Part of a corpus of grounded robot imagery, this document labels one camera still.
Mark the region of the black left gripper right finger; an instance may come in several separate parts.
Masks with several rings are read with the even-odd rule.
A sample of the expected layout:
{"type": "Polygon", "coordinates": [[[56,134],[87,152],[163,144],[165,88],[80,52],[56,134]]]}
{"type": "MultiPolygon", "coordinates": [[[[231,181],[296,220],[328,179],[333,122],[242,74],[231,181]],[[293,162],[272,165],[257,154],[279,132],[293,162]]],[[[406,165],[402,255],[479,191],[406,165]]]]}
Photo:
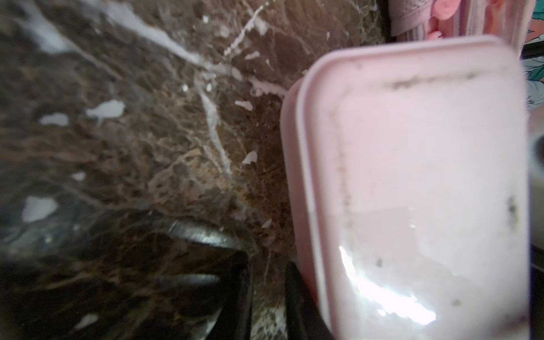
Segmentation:
{"type": "Polygon", "coordinates": [[[285,294],[289,340],[334,340],[293,262],[286,265],[285,294]]]}

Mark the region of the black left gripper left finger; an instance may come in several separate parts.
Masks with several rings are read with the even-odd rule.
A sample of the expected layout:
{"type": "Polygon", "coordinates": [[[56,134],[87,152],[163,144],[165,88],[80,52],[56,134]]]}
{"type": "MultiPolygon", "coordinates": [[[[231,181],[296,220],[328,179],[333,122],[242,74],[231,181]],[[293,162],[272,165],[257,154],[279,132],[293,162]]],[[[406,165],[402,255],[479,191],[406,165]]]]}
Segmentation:
{"type": "Polygon", "coordinates": [[[246,252],[238,251],[234,256],[232,279],[218,318],[206,337],[213,339],[251,338],[253,303],[253,261],[246,252]]]}

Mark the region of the pink pencil case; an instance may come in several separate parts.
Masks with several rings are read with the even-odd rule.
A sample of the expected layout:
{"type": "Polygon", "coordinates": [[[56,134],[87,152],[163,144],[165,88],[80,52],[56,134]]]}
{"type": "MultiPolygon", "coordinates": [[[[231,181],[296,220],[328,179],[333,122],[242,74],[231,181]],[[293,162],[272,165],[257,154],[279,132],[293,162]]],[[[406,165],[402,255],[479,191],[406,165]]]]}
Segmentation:
{"type": "Polygon", "coordinates": [[[528,339],[526,88],[492,35],[348,48],[281,110],[298,264],[336,339],[528,339]]]}

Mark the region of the pink student backpack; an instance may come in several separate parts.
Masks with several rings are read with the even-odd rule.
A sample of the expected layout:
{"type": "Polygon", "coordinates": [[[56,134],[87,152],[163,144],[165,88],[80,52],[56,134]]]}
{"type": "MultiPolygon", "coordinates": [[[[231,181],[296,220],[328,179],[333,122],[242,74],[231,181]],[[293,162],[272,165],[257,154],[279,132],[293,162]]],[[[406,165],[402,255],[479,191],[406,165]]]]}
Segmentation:
{"type": "Polygon", "coordinates": [[[520,53],[536,5],[536,0],[390,0],[391,36],[411,42],[494,35],[520,53]]]}

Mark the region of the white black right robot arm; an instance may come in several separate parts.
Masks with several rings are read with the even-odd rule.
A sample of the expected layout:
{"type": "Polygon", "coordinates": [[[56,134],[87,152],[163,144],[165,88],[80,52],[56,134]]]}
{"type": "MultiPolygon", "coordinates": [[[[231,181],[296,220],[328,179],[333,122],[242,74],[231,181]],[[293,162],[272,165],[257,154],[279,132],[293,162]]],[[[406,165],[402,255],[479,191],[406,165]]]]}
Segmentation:
{"type": "Polygon", "coordinates": [[[543,248],[543,106],[529,116],[528,161],[531,242],[543,248]]]}

